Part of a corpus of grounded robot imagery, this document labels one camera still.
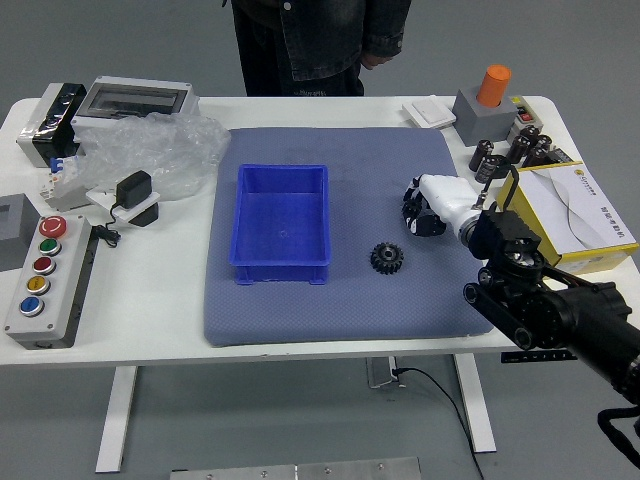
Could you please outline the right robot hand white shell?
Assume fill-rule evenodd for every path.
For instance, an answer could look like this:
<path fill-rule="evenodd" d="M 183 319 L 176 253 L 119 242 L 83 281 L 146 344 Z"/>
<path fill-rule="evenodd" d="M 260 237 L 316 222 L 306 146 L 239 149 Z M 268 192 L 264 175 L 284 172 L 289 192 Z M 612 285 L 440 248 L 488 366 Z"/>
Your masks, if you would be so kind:
<path fill-rule="evenodd" d="M 422 174 L 414 177 L 403 196 L 402 214 L 415 236 L 441 235 L 446 226 L 467 245 L 479 220 L 482 199 L 461 177 Z"/>

